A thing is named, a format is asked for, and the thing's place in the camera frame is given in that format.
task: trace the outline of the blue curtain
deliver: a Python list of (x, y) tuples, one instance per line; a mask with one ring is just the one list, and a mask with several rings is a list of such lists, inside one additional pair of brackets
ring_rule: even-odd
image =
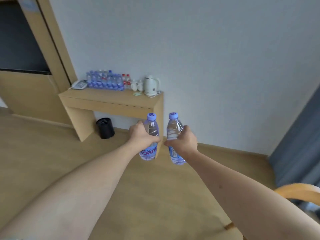
[(306, 183), (320, 187), (320, 88), (269, 157), (278, 187)]

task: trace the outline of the hand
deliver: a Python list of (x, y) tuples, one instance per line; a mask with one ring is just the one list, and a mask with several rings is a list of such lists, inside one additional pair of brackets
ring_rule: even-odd
[(134, 145), (134, 149), (137, 149), (137, 152), (146, 149), (154, 142), (160, 142), (159, 136), (151, 136), (146, 132), (142, 121), (132, 125), (129, 129), (129, 134), (130, 139), (128, 142)]
[(184, 157), (184, 155), (197, 151), (198, 141), (190, 127), (185, 125), (178, 139), (167, 140), (164, 145), (173, 147), (180, 156)]

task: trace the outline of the blue bottle cap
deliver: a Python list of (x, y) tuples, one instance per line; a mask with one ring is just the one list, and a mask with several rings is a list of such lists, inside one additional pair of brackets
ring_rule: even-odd
[(178, 118), (178, 113), (173, 112), (173, 113), (169, 114), (169, 119), (170, 120), (174, 120), (174, 119), (177, 119), (177, 118)]
[(155, 113), (148, 113), (146, 119), (149, 121), (155, 121), (157, 119), (157, 115)]

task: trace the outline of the trash can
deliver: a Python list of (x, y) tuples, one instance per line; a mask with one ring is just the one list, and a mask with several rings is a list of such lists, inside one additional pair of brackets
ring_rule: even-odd
[(115, 135), (110, 118), (102, 118), (96, 122), (101, 139), (109, 139)]

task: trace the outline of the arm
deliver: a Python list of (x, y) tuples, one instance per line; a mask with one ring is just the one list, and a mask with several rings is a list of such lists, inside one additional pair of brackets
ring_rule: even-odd
[(229, 218), (248, 240), (320, 239), (320, 226), (287, 199), (266, 186), (227, 168), (197, 150), (188, 126), (168, 140), (193, 167)]
[(132, 126), (126, 144), (44, 190), (0, 231), (0, 239), (87, 240), (130, 160), (159, 141), (147, 134), (142, 122)]

